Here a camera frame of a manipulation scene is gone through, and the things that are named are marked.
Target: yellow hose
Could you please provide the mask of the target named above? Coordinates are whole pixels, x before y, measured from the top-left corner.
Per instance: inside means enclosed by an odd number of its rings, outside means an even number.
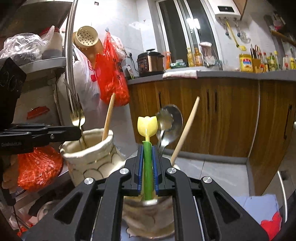
[[[239,44],[238,44],[238,42],[237,42],[237,39],[235,38],[235,36],[234,36],[234,34],[233,34],[233,31],[232,31],[232,29],[231,29],[231,27],[230,27],[230,25],[229,25],[229,23],[228,23],[228,21],[227,21],[226,18],[225,18],[225,21],[226,21],[226,24],[227,24],[227,26],[228,26],[230,32],[231,32],[231,35],[232,35],[233,39],[234,39],[234,41],[235,41],[235,43],[236,43],[236,45],[237,45],[237,48],[239,48]]]

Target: electric pressure cooker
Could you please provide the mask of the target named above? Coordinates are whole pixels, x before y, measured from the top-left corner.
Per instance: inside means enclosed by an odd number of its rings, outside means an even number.
[[[139,76],[150,76],[155,74],[163,74],[163,55],[154,52],[155,49],[148,49],[146,52],[138,55]]]

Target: yellow tulip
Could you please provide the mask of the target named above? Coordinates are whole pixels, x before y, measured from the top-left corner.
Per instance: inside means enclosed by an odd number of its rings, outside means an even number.
[[[150,141],[150,137],[154,136],[157,132],[158,123],[156,116],[138,118],[138,132],[141,136],[145,137],[146,141]]]

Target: white towel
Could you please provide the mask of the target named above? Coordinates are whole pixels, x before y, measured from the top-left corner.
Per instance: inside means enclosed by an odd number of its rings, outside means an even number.
[[[163,79],[168,77],[197,79],[197,71],[192,69],[192,70],[171,71],[163,74]]]

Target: plastic bag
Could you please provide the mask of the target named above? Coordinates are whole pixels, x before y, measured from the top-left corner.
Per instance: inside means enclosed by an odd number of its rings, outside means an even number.
[[[96,110],[100,102],[100,89],[96,75],[90,61],[75,45],[73,45],[73,73],[75,90],[83,110]],[[60,77],[58,86],[64,85],[63,81],[65,81],[65,74]]]
[[[25,190],[38,191],[58,176],[63,158],[53,147],[36,147],[32,153],[19,154],[18,185]]]
[[[108,32],[104,41],[103,55],[96,56],[96,77],[101,90],[101,99],[110,103],[113,93],[116,94],[115,106],[123,106],[129,103],[128,86]]]
[[[17,65],[41,60],[42,53],[48,48],[54,26],[51,26],[47,35],[41,39],[37,34],[17,34],[5,40],[4,48],[0,51],[0,58],[10,57]]]
[[[115,49],[115,52],[116,52],[116,55],[118,57],[118,60],[119,61],[122,61],[124,59],[126,59],[126,57],[128,56],[127,53],[126,53],[126,50],[121,42],[121,39],[114,36],[114,35],[111,35],[111,42],[114,46],[114,49]]]

